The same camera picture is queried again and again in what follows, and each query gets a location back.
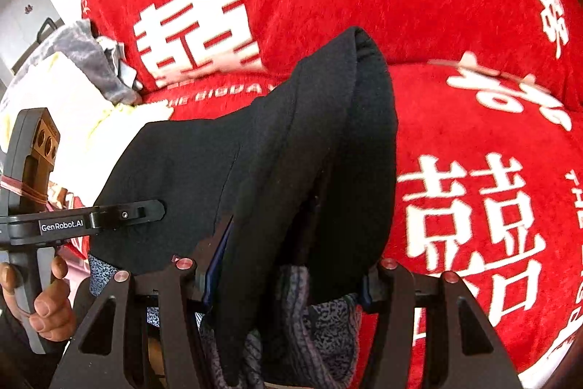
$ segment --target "finger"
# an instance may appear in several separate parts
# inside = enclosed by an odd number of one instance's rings
[[[64,305],[59,311],[48,318],[41,318],[37,314],[31,315],[28,321],[38,333],[46,333],[56,328],[60,328],[71,320],[75,320],[75,315],[71,305]]]
[[[68,283],[64,280],[55,280],[47,290],[42,292],[34,301],[34,309],[42,318],[47,318],[60,310],[71,293]]]
[[[10,310],[10,313],[18,320],[22,319],[20,315],[20,309],[16,303],[16,297],[14,296],[14,288],[16,287],[16,273],[14,268],[3,262],[0,263],[0,285],[2,286],[2,295],[4,296],[4,301]]]
[[[41,333],[40,335],[49,341],[65,341],[73,336],[75,333],[76,322],[73,319],[68,321],[65,325],[55,330],[48,331],[46,333]]]
[[[60,257],[56,256],[51,263],[51,270],[52,274],[58,279],[64,279],[69,272],[69,266],[65,262],[65,260]]]

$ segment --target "pale yellow fabric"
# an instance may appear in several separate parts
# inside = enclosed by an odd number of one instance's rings
[[[148,122],[167,120],[173,112],[167,101],[113,106],[60,52],[31,66],[12,90],[8,107],[0,115],[2,150],[8,150],[18,113],[30,108],[48,108],[60,132],[51,180],[81,198],[85,206],[94,204],[140,129]]]

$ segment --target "white logo print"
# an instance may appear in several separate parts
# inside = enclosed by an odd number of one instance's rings
[[[158,87],[215,71],[262,68],[245,5],[229,8],[239,1],[171,0],[141,12],[133,27],[136,45]]]
[[[549,38],[549,42],[557,42],[556,58],[561,56],[561,42],[566,45],[569,41],[569,32],[563,17],[563,5],[561,0],[539,0],[544,6],[540,12],[543,21],[543,32]]]

